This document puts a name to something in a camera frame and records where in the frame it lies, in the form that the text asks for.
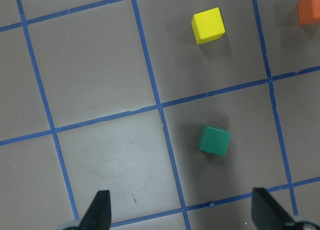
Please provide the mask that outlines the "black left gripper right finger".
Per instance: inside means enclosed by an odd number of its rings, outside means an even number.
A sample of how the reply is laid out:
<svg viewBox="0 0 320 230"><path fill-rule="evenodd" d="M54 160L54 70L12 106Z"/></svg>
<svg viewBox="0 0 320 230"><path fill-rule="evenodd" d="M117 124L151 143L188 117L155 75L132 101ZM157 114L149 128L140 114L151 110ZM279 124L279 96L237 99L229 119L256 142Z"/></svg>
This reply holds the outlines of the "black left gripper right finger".
<svg viewBox="0 0 320 230"><path fill-rule="evenodd" d="M264 188L252 189L251 218L258 230L298 230L296 222Z"/></svg>

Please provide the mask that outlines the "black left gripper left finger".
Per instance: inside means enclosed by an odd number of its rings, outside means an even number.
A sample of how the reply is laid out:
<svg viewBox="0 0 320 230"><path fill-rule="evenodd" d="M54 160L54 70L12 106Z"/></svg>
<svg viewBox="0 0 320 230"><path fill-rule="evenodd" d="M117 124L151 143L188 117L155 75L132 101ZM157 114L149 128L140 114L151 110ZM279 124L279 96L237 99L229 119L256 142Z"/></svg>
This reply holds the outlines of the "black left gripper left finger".
<svg viewBox="0 0 320 230"><path fill-rule="evenodd" d="M111 227L111 196L109 190L98 191L86 214L80 230L109 230Z"/></svg>

